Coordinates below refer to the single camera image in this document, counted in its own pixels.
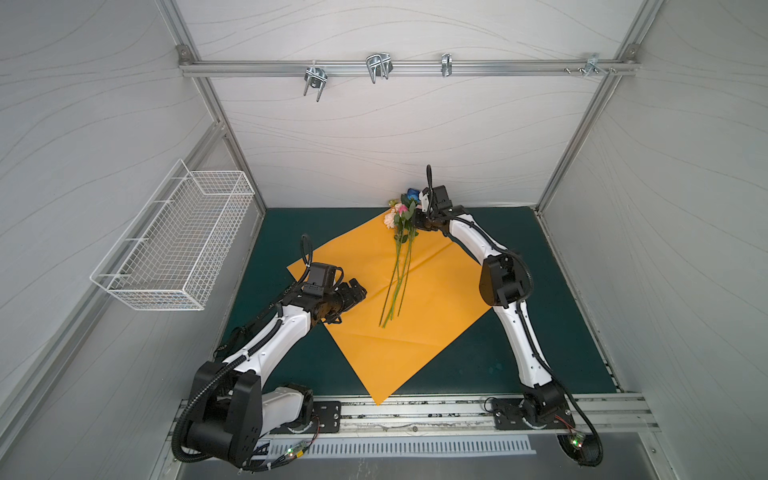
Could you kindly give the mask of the blue fake flower stem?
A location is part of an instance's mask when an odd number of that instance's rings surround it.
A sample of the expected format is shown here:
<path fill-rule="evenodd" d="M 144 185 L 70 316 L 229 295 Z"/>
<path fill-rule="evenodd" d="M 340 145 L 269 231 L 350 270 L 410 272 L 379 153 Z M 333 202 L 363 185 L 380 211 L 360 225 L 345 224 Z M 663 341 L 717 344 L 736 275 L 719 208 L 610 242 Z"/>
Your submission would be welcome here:
<path fill-rule="evenodd" d="M 409 188 L 401 195 L 400 225 L 402 243 L 412 241 L 418 235 L 415 221 L 416 213 L 421 209 L 421 194 L 420 190 Z"/>

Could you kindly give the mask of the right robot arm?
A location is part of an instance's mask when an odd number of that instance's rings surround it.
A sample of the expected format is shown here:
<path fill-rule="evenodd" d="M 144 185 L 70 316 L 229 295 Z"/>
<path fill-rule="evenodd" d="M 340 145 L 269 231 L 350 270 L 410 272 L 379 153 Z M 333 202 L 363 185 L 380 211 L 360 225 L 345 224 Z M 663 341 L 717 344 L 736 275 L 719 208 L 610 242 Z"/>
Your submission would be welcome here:
<path fill-rule="evenodd" d="M 523 421 L 543 429 L 568 407 L 563 386 L 546 362 L 530 321 L 526 301 L 533 279 L 522 257 L 497 242 L 463 207 L 455 206 L 444 186 L 419 193 L 425 205 L 415 214 L 416 228 L 440 231 L 459 243 L 481 265 L 479 292 L 499 318 L 513 351 L 523 392 Z"/>

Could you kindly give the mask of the dark pink fake flower stem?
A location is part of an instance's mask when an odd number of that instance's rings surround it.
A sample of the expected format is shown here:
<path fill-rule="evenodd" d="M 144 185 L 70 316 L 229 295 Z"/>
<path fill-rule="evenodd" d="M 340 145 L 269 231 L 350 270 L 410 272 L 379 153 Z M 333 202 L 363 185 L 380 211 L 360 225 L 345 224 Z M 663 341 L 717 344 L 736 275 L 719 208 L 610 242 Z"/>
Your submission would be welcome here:
<path fill-rule="evenodd" d="M 396 281 L 396 284 L 395 284 L 396 290 L 394 294 L 393 308 L 391 310 L 392 318 L 399 316 L 403 308 L 405 291 L 407 288 L 407 283 L 408 283 L 408 278 L 410 273 L 410 266 L 411 266 L 411 261 L 413 256 L 413 243 L 415 238 L 412 241 L 403 243 L 402 245 L 402 256 L 400 261 L 399 279 Z"/>

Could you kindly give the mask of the peach fake flower stem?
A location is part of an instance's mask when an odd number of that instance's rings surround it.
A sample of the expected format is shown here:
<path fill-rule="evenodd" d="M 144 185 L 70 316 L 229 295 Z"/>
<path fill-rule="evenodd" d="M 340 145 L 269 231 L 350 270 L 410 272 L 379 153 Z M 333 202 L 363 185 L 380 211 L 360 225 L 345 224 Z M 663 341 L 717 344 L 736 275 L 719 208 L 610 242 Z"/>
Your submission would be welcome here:
<path fill-rule="evenodd" d="M 381 312 L 381 318 L 379 321 L 379 326 L 381 328 L 385 328 L 389 320 L 392 318 L 391 310 L 393 308 L 394 294 L 396 290 L 395 284 L 396 284 L 396 281 L 399 279 L 400 261 L 402 256 L 402 245 L 403 245 L 403 235 L 404 235 L 404 227 L 403 227 L 403 220 L 402 220 L 403 208 L 404 208 L 404 205 L 402 203 L 400 202 L 393 203 L 391 205 L 391 210 L 385 215 L 385 218 L 384 218 L 385 225 L 389 229 L 392 229 L 394 231 L 395 250 L 394 250 L 394 266 L 390 276 L 388 289 L 387 289 L 384 305 Z"/>

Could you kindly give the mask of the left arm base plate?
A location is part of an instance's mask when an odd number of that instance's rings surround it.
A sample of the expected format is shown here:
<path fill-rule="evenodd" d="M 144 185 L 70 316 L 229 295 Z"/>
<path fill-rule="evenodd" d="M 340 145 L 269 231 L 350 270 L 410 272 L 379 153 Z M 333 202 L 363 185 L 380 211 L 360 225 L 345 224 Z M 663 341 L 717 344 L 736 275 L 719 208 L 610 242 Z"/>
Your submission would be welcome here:
<path fill-rule="evenodd" d="M 271 434 L 336 434 L 340 431 L 341 403 L 339 401 L 313 402 L 304 405 L 296 420 L 283 424 L 270 431 Z"/>

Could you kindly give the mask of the orange wrapping paper sheet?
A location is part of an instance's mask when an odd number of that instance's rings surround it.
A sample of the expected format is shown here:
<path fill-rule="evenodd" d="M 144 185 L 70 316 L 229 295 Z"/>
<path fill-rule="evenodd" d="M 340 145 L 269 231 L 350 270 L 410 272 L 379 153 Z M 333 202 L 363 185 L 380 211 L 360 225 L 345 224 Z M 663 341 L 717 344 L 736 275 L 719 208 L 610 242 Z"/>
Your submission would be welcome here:
<path fill-rule="evenodd" d="M 479 264 L 439 232 L 423 232 L 399 316 L 385 328 L 381 312 L 394 266 L 393 231 L 376 210 L 287 209 L 286 225 L 319 243 L 316 260 L 356 278 L 367 298 L 342 322 L 320 326 L 280 365 L 283 379 L 320 392 L 366 393 L 380 404 L 488 310 L 478 292 Z"/>

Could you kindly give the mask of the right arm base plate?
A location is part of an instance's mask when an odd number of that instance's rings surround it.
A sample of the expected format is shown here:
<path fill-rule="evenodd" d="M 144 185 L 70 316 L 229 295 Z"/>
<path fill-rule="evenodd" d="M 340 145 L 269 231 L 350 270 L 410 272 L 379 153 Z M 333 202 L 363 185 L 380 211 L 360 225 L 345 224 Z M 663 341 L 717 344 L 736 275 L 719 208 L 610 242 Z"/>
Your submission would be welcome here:
<path fill-rule="evenodd" d="M 534 402 L 526 397 L 488 397 L 483 410 L 493 418 L 496 430 L 570 430 L 575 420 L 567 404 L 556 406 L 545 412 L 537 409 Z"/>

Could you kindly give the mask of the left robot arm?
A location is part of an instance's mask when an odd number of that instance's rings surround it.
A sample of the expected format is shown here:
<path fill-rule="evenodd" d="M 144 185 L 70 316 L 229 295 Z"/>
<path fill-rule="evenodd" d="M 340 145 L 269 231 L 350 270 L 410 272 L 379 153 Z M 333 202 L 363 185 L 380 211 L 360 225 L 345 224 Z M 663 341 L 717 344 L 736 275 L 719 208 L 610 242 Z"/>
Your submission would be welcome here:
<path fill-rule="evenodd" d="M 196 372 L 187 405 L 171 435 L 171 451 L 182 463 L 208 459 L 243 471 L 262 472 L 294 461 L 309 447 L 303 441 L 268 461 L 257 455 L 261 438 L 274 429 L 314 424 L 311 389 L 287 384 L 271 392 L 264 384 L 292 347 L 321 323 L 338 323 L 361 303 L 366 289 L 342 268 L 313 262 L 268 307 L 272 319 L 242 347 Z"/>

